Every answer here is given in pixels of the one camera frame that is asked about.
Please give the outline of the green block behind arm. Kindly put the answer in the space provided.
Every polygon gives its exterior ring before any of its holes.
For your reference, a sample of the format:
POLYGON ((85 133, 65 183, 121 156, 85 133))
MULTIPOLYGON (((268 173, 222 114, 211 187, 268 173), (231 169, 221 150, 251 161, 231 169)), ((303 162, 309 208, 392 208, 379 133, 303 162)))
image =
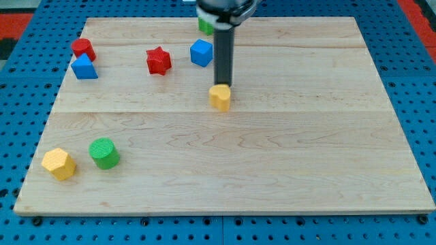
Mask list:
POLYGON ((198 17, 198 29, 205 35, 212 35, 214 33, 214 26, 201 17, 198 17))

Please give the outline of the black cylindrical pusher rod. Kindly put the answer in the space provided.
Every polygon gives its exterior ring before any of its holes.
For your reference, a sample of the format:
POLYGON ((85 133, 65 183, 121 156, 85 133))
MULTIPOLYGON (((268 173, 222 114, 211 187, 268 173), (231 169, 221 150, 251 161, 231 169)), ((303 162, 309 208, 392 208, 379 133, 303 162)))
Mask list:
POLYGON ((234 28, 214 30, 214 83, 232 85, 234 28))

